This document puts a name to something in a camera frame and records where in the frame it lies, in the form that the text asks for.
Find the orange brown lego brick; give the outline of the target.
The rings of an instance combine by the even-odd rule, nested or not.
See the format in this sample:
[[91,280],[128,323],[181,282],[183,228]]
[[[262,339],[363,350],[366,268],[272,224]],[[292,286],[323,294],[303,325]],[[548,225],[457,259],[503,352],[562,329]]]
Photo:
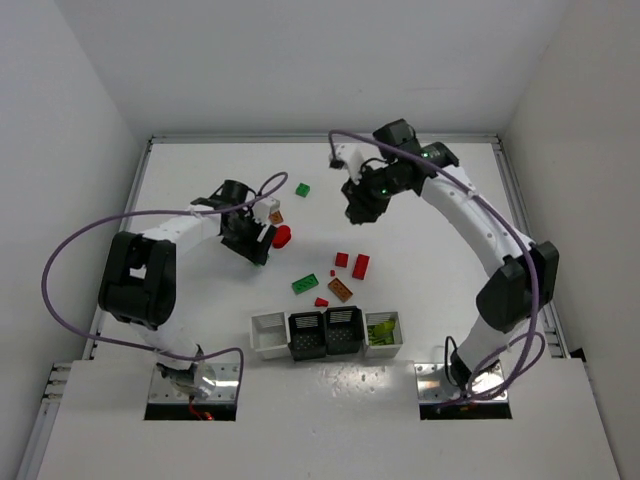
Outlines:
[[270,220],[274,225],[278,225],[284,222],[283,216],[279,211],[276,211],[270,215]]

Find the lime square lego brick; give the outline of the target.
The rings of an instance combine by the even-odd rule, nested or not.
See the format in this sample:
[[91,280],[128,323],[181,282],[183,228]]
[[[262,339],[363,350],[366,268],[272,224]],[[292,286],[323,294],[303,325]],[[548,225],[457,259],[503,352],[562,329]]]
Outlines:
[[372,346],[393,345],[395,343],[395,327],[396,322],[394,320],[386,320],[375,325],[369,325],[367,327],[369,344]]

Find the green square lego brick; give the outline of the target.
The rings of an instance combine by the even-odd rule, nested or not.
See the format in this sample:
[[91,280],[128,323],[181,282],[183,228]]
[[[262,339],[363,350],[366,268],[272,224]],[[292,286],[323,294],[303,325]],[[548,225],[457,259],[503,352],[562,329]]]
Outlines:
[[261,257],[257,258],[256,261],[254,262],[254,264],[256,266],[258,266],[258,267],[265,266],[267,264],[269,258],[270,258],[270,255],[266,254],[264,256],[261,256]]

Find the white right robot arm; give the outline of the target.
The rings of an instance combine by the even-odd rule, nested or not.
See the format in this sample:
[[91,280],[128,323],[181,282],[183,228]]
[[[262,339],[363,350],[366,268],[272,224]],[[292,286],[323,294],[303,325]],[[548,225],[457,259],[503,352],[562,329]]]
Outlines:
[[512,226],[477,191],[448,146],[442,142],[422,145],[405,120],[384,125],[367,142],[377,147],[379,157],[366,158],[355,146],[330,145],[330,167],[349,175],[341,188],[347,219],[354,225],[374,223],[393,196],[411,191],[445,217],[487,275],[476,296],[479,317],[447,361],[451,383],[469,395],[472,381],[481,372],[511,345],[523,342],[511,373],[517,378],[528,367],[537,314],[554,295],[557,248],[549,241],[538,243]]

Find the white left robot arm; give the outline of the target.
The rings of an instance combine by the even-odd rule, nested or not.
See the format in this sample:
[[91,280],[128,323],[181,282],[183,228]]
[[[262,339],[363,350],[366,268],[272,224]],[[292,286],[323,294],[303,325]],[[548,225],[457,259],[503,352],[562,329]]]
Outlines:
[[137,332],[156,352],[161,376],[178,389],[196,390],[204,373],[201,347],[172,318],[178,260],[219,237],[234,253],[265,265],[276,234],[271,216],[280,202],[256,192],[250,204],[251,193],[246,184],[226,180],[210,196],[193,200],[188,214],[141,233],[122,231],[112,239],[98,305]]

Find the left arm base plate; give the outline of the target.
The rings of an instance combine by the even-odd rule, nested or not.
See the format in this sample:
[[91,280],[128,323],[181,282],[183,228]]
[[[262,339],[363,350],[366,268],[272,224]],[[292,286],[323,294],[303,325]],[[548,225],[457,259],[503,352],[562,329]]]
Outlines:
[[165,372],[156,368],[148,390],[150,404],[184,404],[190,399],[196,404],[231,405],[237,399],[240,379],[238,363],[206,363],[185,371]]

